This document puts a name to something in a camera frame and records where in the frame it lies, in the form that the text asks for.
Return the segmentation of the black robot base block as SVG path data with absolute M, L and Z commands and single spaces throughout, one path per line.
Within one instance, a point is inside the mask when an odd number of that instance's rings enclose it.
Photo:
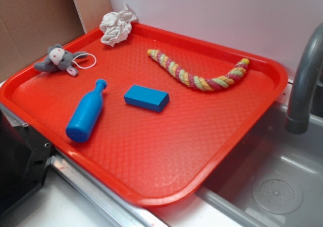
M 43 187 L 52 148 L 32 126 L 12 126 L 1 112 L 1 217 Z

